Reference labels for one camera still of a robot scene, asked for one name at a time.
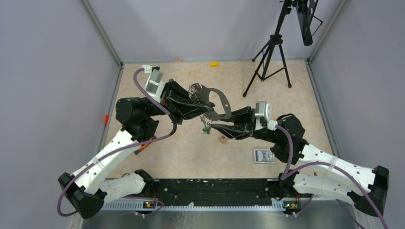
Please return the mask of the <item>green key tag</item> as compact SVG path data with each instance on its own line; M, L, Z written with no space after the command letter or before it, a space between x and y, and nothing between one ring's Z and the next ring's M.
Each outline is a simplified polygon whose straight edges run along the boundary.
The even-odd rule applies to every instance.
M211 127L210 127L210 126L205 126L205 127L202 129L202 131L203 131L204 134L209 135L209 134L210 134L210 131L211 131Z

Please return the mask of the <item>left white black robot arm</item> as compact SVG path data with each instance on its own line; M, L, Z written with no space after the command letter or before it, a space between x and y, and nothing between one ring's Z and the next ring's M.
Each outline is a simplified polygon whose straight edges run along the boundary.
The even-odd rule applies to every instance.
M215 116L214 104L209 100L211 88L202 84L194 83L189 90L173 80L149 82L145 86L136 82L136 87L143 93L142 98L124 98L117 102L116 118L122 127L115 137L82 168L59 177L63 190L60 197L68 199L84 219L93 217L114 200L134 194L151 195L153 184L144 171L116 179L108 179L108 175L130 154L157 141L155 115L167 115L173 130L185 119Z

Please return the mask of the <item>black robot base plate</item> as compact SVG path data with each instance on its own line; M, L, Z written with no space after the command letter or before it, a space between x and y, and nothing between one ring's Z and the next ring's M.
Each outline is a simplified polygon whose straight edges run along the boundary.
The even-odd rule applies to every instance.
M298 193L292 180L277 178L149 178L137 198L155 198L164 206L247 207L270 206L284 198L309 198Z

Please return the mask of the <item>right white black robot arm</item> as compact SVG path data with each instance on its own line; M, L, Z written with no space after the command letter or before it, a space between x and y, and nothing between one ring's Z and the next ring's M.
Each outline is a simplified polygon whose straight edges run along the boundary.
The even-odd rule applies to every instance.
M279 175L280 191L287 197L313 194L344 201L374 217L384 214L389 170L363 167L329 154L303 138L305 129L293 114L276 119L271 106L258 102L232 112L211 128L227 138L248 137L273 143L271 152L286 164Z

